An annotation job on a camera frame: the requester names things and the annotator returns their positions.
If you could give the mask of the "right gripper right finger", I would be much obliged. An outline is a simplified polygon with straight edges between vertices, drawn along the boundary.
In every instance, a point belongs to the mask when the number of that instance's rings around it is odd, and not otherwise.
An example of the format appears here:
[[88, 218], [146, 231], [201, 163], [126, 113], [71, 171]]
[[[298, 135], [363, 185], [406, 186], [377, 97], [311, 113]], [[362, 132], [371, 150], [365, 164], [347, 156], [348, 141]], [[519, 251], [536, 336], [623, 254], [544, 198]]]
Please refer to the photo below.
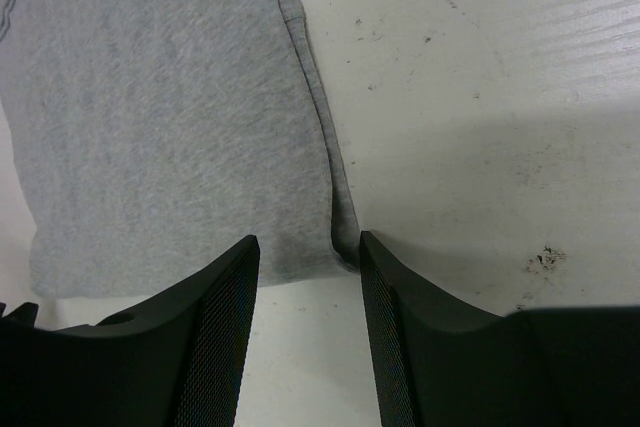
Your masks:
[[371, 232], [360, 273], [385, 426], [635, 426], [639, 310], [468, 304]]

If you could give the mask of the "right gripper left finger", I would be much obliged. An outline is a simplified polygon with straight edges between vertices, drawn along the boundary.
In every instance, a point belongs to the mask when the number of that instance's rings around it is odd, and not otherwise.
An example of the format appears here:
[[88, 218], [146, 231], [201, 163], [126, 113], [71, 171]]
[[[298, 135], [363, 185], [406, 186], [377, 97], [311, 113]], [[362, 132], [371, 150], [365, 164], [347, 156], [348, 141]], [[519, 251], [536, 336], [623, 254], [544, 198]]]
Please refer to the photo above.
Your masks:
[[1, 313], [5, 426], [230, 426], [256, 302], [255, 236], [94, 325], [36, 326]]

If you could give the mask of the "grey tank top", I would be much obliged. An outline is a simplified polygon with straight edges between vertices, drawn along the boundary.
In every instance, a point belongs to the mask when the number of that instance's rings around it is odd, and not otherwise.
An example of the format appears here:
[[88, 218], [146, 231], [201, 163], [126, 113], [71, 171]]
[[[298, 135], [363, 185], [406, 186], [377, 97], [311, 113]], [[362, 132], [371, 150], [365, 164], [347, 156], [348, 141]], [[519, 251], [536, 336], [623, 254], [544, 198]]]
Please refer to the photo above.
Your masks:
[[150, 295], [246, 235], [260, 283], [358, 265], [299, 0], [1, 0], [33, 289]]

